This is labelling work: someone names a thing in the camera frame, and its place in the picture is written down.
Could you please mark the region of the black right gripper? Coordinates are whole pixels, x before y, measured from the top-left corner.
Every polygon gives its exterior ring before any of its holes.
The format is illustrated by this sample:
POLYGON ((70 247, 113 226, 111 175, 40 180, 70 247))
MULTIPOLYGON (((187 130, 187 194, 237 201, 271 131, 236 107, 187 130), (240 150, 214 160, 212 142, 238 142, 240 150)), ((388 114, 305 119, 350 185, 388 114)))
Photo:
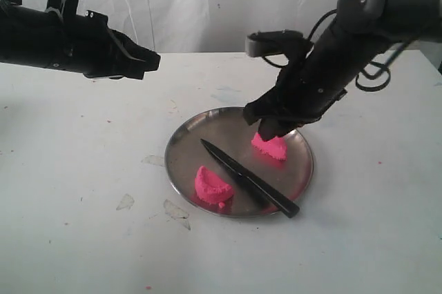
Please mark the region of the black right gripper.
POLYGON ((242 116, 249 126, 260 121, 258 134, 263 141, 283 137, 296 129, 296 124, 322 117, 375 56, 375 35, 327 28, 302 68, 279 83, 269 96, 249 102, 242 116))

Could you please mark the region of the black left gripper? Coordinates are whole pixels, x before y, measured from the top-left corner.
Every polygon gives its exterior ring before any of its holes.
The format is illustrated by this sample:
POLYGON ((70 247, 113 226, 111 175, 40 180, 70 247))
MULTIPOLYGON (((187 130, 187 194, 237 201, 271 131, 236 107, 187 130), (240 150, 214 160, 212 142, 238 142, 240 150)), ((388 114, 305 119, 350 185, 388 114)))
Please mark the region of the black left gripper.
POLYGON ((55 12, 22 9, 20 64, 78 72, 89 79, 139 79, 157 70, 161 56, 137 45, 107 26, 107 18, 93 13, 64 25, 55 12))

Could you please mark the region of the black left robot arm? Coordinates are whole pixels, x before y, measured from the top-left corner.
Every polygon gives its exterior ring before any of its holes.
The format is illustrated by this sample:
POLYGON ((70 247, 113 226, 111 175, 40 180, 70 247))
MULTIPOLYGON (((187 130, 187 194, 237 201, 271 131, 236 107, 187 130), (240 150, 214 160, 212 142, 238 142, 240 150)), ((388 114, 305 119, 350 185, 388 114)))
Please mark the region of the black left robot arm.
POLYGON ((83 74, 88 79, 144 78, 161 56, 107 26, 107 16, 87 11, 63 23, 55 12, 1 0, 1 62, 83 74))

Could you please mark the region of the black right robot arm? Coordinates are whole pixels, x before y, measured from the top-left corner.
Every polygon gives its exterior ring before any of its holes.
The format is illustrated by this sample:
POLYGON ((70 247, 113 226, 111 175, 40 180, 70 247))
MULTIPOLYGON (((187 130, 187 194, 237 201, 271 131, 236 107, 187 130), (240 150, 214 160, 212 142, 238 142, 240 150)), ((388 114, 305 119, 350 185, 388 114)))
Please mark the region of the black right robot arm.
POLYGON ((366 68, 389 49, 399 56, 415 41, 441 41, 441 0, 338 0, 318 39, 294 30, 255 32, 246 39, 250 57, 284 55, 275 85, 243 110, 264 140, 321 119, 359 77, 390 77, 391 60, 366 68))

